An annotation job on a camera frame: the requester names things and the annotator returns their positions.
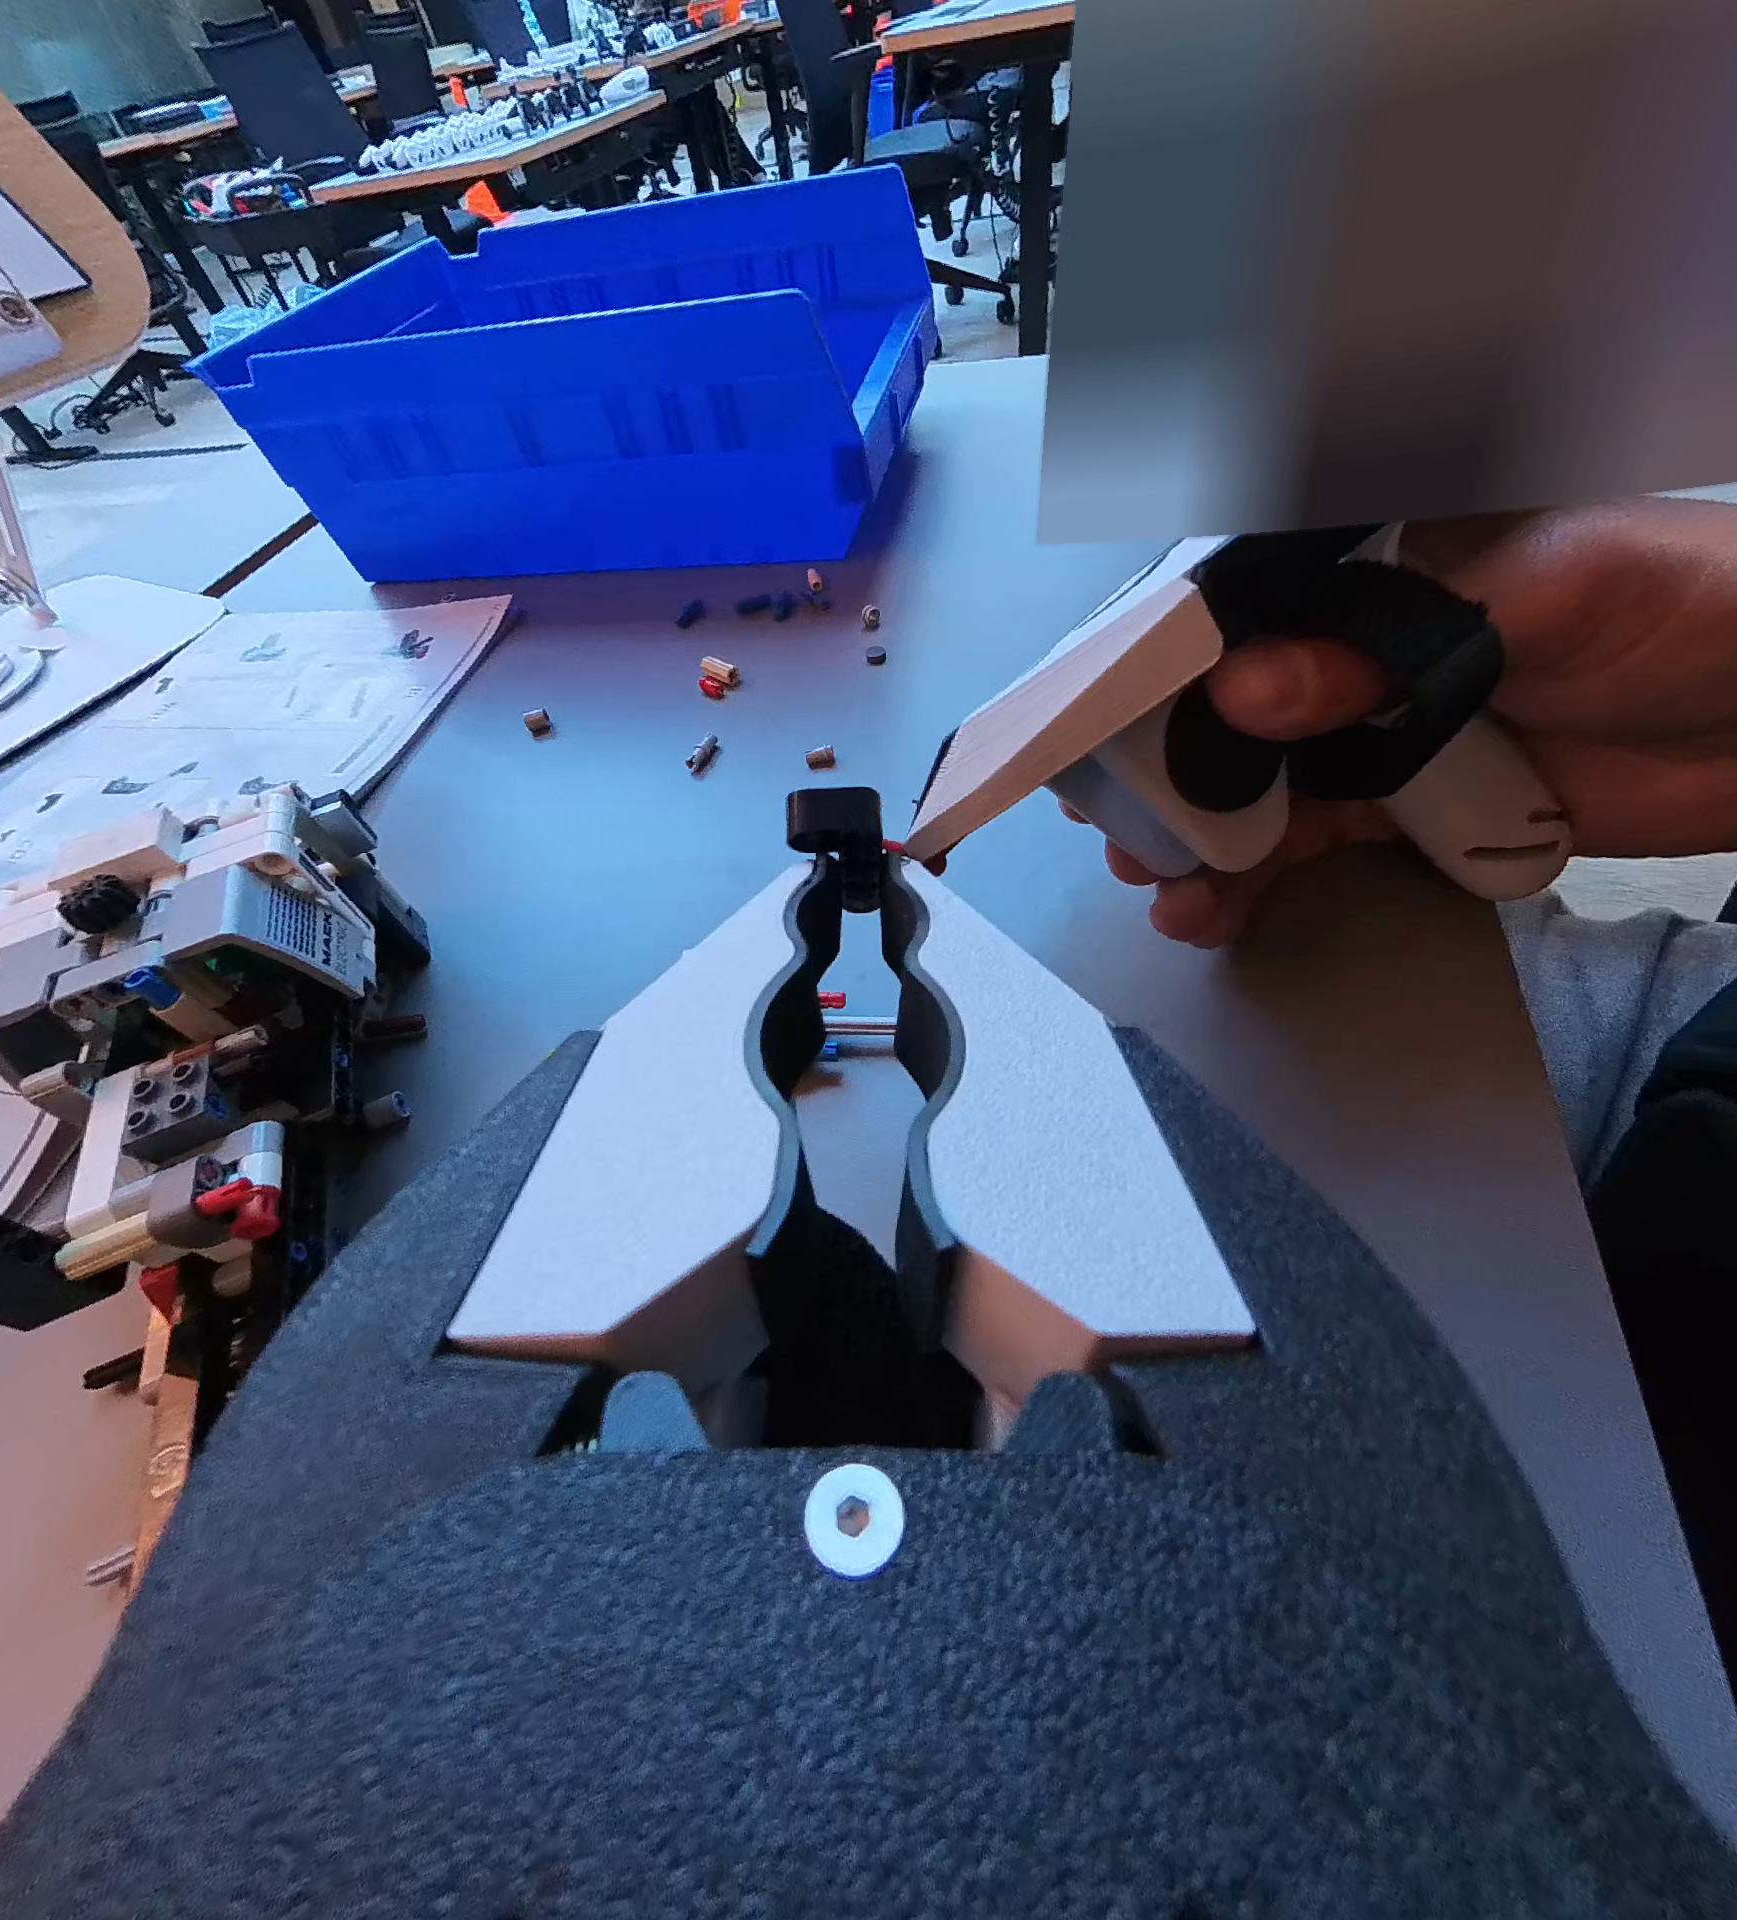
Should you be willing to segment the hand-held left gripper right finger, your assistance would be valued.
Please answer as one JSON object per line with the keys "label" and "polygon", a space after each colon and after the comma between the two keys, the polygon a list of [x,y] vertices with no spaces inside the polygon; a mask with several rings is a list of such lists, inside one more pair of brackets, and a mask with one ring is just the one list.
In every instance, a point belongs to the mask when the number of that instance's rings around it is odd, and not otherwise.
{"label": "hand-held left gripper right finger", "polygon": [[1240,1352],[1256,1320],[1099,1008],[929,875],[889,861],[895,1053],[923,1091],[897,1221],[927,1352],[999,1446],[1040,1379]]}

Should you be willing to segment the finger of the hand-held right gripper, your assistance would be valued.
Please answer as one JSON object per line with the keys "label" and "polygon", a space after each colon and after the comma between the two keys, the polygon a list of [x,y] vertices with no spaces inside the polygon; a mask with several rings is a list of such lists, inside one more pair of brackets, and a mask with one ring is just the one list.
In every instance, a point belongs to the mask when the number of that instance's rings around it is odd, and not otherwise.
{"label": "finger of the hand-held right gripper", "polygon": [[1154,594],[1174,588],[1193,588],[1196,567],[1228,544],[1226,535],[1186,538],[1168,545],[1143,569],[1111,591],[1085,620],[1077,622],[1067,637],[1086,637],[1125,611],[1143,606]]}
{"label": "finger of the hand-held right gripper", "polygon": [[1128,582],[947,738],[902,849],[943,858],[972,831],[1164,708],[1220,655],[1189,573]]}

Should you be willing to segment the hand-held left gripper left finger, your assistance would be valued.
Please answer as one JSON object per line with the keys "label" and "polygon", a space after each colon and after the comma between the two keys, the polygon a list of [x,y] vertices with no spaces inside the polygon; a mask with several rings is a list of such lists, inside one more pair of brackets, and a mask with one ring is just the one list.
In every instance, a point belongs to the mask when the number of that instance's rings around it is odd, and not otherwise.
{"label": "hand-held left gripper left finger", "polygon": [[760,1432],[754,1264],[804,1184],[792,1091],[826,1038],[833,865],[795,861],[620,1008],[448,1324],[469,1354],[681,1383]]}

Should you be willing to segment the black angled lego beam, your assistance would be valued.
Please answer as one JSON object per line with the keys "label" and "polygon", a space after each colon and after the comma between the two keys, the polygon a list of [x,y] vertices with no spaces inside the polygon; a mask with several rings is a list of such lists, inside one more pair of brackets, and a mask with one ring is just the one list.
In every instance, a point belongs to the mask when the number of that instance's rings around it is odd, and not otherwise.
{"label": "black angled lego beam", "polygon": [[842,909],[880,909],[886,851],[880,794],[873,785],[804,785],[790,792],[785,801],[785,842],[790,851],[835,861]]}

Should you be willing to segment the small lego pins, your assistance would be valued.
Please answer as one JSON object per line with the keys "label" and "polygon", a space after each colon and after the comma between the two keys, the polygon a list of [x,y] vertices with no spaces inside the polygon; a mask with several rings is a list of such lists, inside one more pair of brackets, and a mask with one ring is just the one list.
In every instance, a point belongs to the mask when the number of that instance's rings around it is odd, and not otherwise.
{"label": "small lego pins", "polygon": [[[795,620],[799,615],[817,615],[833,611],[835,595],[829,591],[826,578],[817,567],[807,567],[802,588],[783,588],[778,589],[759,589],[749,591],[734,602],[737,617],[754,620],[769,617],[775,624]],[[676,628],[688,632],[707,620],[711,606],[700,595],[691,597],[676,613]],[[694,683],[700,695],[713,703],[722,702],[729,693],[744,685],[742,671],[737,659],[729,659],[717,653],[705,653],[697,662]],[[535,739],[547,739],[552,736],[552,715],[547,708],[533,708],[523,711],[523,726],[529,736]],[[705,744],[694,748],[688,757],[688,774],[702,774],[720,751],[714,738],[709,738]],[[812,771],[831,771],[837,768],[837,748],[831,741],[819,741],[808,745],[804,751],[804,764]]]}

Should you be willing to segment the large grey lego model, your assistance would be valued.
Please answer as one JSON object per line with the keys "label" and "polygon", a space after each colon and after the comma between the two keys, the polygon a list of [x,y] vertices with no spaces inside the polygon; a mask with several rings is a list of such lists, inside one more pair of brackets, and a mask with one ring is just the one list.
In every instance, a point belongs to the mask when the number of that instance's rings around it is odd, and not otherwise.
{"label": "large grey lego model", "polygon": [[87,1586],[146,1570],[246,1371],[342,1235],[344,1144],[405,1126],[355,1058],[425,1038],[395,991],[431,961],[344,790],[256,790],[228,811],[138,811],[0,879],[0,1097],[26,1117],[0,1171],[0,1327],[110,1300],[140,1348],[85,1389],[149,1403],[133,1542]]}

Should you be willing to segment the lego instruction sheet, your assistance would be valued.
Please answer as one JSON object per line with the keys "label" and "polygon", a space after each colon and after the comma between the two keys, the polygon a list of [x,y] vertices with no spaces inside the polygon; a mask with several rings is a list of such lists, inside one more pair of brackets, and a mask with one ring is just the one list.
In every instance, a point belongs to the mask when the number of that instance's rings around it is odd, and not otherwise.
{"label": "lego instruction sheet", "polygon": [[363,800],[497,637],[507,594],[361,611],[225,613],[0,776],[0,883],[164,807],[224,824],[260,794]]}

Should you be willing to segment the person's right hand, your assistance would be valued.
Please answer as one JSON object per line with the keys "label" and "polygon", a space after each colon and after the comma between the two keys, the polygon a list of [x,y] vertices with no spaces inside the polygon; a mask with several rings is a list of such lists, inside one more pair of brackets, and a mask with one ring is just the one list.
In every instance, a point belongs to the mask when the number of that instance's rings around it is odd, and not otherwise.
{"label": "person's right hand", "polygon": [[[1432,524],[1404,554],[1490,611],[1504,641],[1494,711],[1578,851],[1737,851],[1737,506],[1643,497]],[[1268,636],[1224,655],[1206,687],[1240,731],[1297,741],[1373,715],[1385,683],[1343,641]],[[1220,947],[1281,870],[1395,831],[1377,806],[1304,801],[1249,872],[1158,877],[1113,839],[1105,855],[1153,889],[1158,932]]]}

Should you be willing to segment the black office chair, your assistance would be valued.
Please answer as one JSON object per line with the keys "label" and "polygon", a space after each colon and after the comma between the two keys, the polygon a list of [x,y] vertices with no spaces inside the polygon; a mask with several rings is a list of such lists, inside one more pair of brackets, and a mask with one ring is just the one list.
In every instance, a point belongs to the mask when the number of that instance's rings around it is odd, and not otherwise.
{"label": "black office chair", "polygon": [[954,258],[971,250],[968,227],[982,212],[1021,222],[1021,100],[1023,70],[1001,67],[864,146],[870,165],[900,169],[917,224]]}
{"label": "black office chair", "polygon": [[367,134],[301,27],[270,16],[205,22],[196,55],[225,95],[238,131],[269,162],[353,169]]}
{"label": "black office chair", "polygon": [[861,163],[879,42],[849,42],[833,1],[777,1],[777,12],[807,104],[810,173]]}

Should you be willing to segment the blue plastic bin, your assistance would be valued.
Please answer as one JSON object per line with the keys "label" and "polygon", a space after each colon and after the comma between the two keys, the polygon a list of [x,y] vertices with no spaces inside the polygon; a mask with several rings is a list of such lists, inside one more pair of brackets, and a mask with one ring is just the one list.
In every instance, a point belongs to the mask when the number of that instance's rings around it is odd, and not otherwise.
{"label": "blue plastic bin", "polygon": [[937,349],[893,163],[436,240],[192,369],[373,582],[847,556]]}

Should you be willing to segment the person's clothed body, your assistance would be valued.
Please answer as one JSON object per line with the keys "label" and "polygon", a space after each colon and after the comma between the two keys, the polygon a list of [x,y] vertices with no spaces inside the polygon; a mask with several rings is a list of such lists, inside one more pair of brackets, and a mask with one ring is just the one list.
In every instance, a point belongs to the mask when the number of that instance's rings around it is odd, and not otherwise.
{"label": "person's clothed body", "polygon": [[1737,886],[1717,921],[1501,915],[1737,1701]]}

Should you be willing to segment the long wooden office desk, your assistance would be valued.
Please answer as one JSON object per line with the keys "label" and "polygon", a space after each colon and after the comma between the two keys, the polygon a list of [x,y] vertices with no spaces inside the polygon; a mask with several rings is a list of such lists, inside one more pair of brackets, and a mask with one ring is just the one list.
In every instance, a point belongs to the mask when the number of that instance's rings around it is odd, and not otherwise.
{"label": "long wooden office desk", "polygon": [[518,173],[540,191],[569,189],[577,184],[577,163],[592,159],[609,177],[630,156],[630,137],[654,131],[656,117],[670,106],[661,89],[647,89],[614,107],[545,123],[533,102],[536,95],[516,93],[492,107],[459,109],[371,141],[355,168],[310,184],[308,201],[414,212],[425,230],[453,250],[451,210],[475,182]]}

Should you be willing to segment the row of white parts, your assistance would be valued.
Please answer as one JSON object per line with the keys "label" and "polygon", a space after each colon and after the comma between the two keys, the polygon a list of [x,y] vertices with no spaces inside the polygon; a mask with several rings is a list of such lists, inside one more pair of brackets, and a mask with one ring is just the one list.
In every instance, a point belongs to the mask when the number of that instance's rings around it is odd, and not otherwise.
{"label": "row of white parts", "polygon": [[478,107],[463,107],[364,146],[355,173],[361,180],[385,180],[473,162],[509,168],[524,150],[592,130],[614,131],[630,112],[664,104],[664,93],[640,64],[605,86],[550,73],[538,84],[518,82],[500,97],[489,95]]}

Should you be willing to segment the pile of colourful gear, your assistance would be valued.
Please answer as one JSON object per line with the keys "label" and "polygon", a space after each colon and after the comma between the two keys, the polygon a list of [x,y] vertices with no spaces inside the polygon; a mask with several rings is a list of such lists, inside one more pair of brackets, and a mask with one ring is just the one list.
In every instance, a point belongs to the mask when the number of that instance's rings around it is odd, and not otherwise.
{"label": "pile of colourful gear", "polygon": [[235,269],[325,251],[308,182],[281,163],[194,176],[180,186],[175,205],[181,233]]}

